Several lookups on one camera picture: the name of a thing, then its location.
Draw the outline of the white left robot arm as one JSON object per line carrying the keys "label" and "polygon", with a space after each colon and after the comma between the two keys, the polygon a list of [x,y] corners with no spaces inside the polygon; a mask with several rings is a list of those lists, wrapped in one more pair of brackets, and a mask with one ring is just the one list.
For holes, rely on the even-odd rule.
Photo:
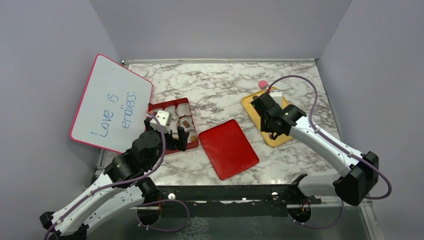
{"label": "white left robot arm", "polygon": [[45,240],[85,240],[89,232],[119,212],[136,205],[161,203],[159,189],[151,179],[164,161],[166,151],[185,151],[189,133],[170,129],[171,113],[147,113],[145,131],[125,152],[115,156],[95,182],[56,212],[45,212],[40,222]]}

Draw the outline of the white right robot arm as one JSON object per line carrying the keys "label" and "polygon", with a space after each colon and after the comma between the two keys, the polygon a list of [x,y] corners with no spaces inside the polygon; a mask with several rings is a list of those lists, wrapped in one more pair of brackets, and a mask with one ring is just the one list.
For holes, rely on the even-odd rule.
{"label": "white right robot arm", "polygon": [[325,136],[306,113],[293,104],[281,107],[268,92],[255,96],[251,105],[260,117],[260,131],[275,140],[281,135],[296,139],[326,160],[337,171],[332,175],[301,175],[288,190],[289,199],[300,204],[312,196],[335,196],[358,206],[379,179],[378,156],[369,151],[346,147],[341,141]]}

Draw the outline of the milk chocolate rectangle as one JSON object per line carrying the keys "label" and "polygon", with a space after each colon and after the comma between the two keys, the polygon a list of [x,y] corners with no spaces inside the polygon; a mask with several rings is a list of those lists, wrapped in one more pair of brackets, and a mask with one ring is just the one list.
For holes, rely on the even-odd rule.
{"label": "milk chocolate rectangle", "polygon": [[184,120],[184,121],[182,122],[182,124],[183,124],[186,128],[189,128],[189,127],[190,127],[190,124],[189,124],[189,122],[188,122],[187,120]]}

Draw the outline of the red chocolate box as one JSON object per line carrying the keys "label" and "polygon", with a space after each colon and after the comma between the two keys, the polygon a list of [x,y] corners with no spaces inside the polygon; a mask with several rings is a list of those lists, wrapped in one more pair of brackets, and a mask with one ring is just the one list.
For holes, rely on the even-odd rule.
{"label": "red chocolate box", "polygon": [[[173,131],[172,135],[174,138],[178,139],[178,134],[177,134],[178,126],[183,127],[185,131],[189,133],[186,150],[194,149],[199,146],[198,134],[196,132],[196,127],[194,124],[193,115],[191,112],[191,106],[190,106],[188,98],[184,97],[180,99],[175,99],[175,100],[170,100],[170,101],[165,101],[165,102],[160,102],[155,104],[151,104],[151,103],[149,104],[148,106],[149,113],[153,113],[154,115],[156,115],[158,110],[163,110],[163,111],[171,113],[172,120],[170,122],[170,129]],[[190,127],[186,128],[183,125],[183,121],[188,121],[190,124]],[[197,140],[191,141],[191,136],[196,136]],[[173,154],[177,152],[180,152],[180,151],[166,150],[165,153],[169,155],[169,154]]]}

